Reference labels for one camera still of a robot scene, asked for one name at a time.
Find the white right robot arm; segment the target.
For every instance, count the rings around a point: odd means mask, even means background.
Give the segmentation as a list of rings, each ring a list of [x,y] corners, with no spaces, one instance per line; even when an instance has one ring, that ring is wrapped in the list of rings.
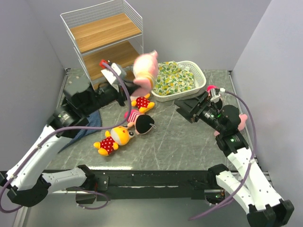
[[[213,88],[200,96],[175,100],[177,112],[190,123],[202,120],[218,131],[215,137],[219,149],[234,165],[242,180],[237,180],[223,164],[211,167],[207,183],[210,187],[222,188],[229,196],[208,211],[190,217],[195,220],[221,208],[231,201],[237,201],[246,213],[251,227],[282,227],[286,225],[294,211],[290,200],[284,200],[270,184],[240,130],[239,109],[233,105],[217,107],[223,88]]]

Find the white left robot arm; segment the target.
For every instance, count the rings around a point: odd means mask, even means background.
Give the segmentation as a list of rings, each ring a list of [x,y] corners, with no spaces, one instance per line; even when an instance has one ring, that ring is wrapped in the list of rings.
[[[31,149],[13,168],[0,174],[0,185],[8,190],[10,201],[33,207],[48,194],[59,190],[72,187],[93,189],[95,174],[86,165],[53,174],[45,174],[44,170],[81,130],[96,130],[96,127],[88,126],[88,117],[92,113],[114,101],[124,106],[137,88],[125,79],[113,84],[107,82],[97,90],[84,78],[68,85],[63,90],[62,104],[48,119]]]

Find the pink plush pig striped shirt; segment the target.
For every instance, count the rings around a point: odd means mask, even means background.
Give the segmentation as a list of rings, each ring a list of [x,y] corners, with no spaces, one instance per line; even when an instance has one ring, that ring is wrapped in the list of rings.
[[[155,87],[156,78],[158,75],[158,53],[156,50],[141,54],[134,61],[133,83],[140,86],[131,96],[145,96],[149,94]]]

